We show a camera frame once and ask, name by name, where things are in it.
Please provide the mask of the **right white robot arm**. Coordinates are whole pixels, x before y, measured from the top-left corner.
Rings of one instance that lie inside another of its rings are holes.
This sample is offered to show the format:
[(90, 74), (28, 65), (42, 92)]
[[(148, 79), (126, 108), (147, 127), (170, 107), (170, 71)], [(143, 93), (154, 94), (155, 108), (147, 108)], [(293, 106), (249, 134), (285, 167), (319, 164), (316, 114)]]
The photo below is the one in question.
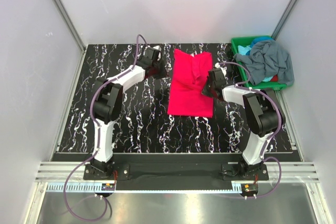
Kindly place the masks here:
[(216, 68), (208, 71), (202, 94), (243, 106), (250, 135), (241, 160), (228, 165), (221, 174), (224, 178), (234, 177), (252, 180), (263, 170), (265, 152), (271, 139), (284, 125), (286, 118), (273, 89), (255, 90), (238, 84), (228, 86), (225, 71)]

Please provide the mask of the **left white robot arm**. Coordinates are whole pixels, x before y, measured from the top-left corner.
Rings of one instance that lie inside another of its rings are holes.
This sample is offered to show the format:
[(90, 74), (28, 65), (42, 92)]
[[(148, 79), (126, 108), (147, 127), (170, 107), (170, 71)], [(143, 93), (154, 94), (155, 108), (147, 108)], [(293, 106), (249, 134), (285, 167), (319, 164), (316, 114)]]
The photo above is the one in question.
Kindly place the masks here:
[(103, 180), (117, 174), (113, 170), (112, 138), (114, 125), (121, 113), (123, 94), (149, 77), (162, 79), (166, 76), (161, 47), (147, 46), (143, 55), (120, 74), (96, 80), (90, 105), (95, 142), (90, 164), (86, 167), (86, 174)]

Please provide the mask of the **red t shirt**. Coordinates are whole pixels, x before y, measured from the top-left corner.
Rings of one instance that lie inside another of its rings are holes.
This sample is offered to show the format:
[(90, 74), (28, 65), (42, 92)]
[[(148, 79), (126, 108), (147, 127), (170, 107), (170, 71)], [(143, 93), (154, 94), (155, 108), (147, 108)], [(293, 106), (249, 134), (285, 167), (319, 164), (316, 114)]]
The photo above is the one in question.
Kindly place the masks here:
[(212, 118), (214, 100), (202, 94), (212, 69), (210, 52), (191, 55), (174, 50), (173, 75), (167, 113), (173, 116)]

